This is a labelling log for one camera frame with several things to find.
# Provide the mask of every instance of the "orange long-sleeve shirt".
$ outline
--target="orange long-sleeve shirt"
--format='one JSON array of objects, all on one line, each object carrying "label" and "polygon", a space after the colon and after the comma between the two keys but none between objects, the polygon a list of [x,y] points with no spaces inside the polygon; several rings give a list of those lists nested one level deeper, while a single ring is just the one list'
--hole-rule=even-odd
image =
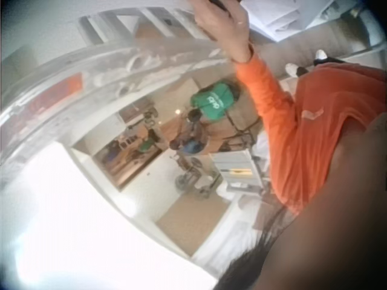
[{"label": "orange long-sleeve shirt", "polygon": [[268,133],[279,200],[299,213],[323,186],[344,121],[366,128],[386,111],[386,73],[349,63],[316,67],[298,81],[295,101],[257,56],[236,65]]}]

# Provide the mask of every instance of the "sneaker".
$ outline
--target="sneaker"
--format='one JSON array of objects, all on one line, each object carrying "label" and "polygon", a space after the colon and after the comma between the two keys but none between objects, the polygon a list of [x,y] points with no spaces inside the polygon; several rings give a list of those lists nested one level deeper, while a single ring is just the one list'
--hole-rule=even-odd
[{"label": "sneaker", "polygon": [[324,60],[327,58],[328,58],[328,56],[324,50],[317,50],[315,59]]},{"label": "sneaker", "polygon": [[293,63],[288,63],[286,66],[285,66],[285,70],[287,72],[288,75],[290,75],[291,77],[298,77],[297,76],[297,70],[298,70],[299,66],[298,65],[295,65]]}]

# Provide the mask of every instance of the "white shoe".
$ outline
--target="white shoe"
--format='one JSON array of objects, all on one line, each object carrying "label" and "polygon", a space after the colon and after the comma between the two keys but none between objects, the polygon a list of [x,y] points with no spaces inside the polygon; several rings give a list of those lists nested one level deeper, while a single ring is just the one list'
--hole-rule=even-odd
[{"label": "white shoe", "polygon": [[298,77],[297,76],[298,68],[299,68],[299,66],[295,65],[293,63],[288,63],[287,65],[285,65],[285,70],[286,70],[287,74],[290,75],[291,77]]},{"label": "white shoe", "polygon": [[317,50],[315,59],[324,60],[327,58],[328,58],[328,56],[324,50]]}]

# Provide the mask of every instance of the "hand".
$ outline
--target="hand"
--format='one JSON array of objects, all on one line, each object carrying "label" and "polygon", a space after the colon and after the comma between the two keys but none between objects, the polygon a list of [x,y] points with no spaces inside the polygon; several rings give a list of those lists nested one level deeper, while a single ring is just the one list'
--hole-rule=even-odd
[{"label": "hand", "polygon": [[249,16],[237,0],[221,0],[228,12],[209,0],[189,0],[197,24],[213,36],[236,62],[251,59],[249,47]]}]

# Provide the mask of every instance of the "white cabinet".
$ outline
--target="white cabinet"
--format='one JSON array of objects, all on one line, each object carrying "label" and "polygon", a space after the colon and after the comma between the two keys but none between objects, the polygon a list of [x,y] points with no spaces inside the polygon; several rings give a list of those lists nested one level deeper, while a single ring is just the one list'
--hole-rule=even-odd
[{"label": "white cabinet", "polygon": [[281,41],[305,29],[337,19],[358,0],[243,0],[253,30]]}]

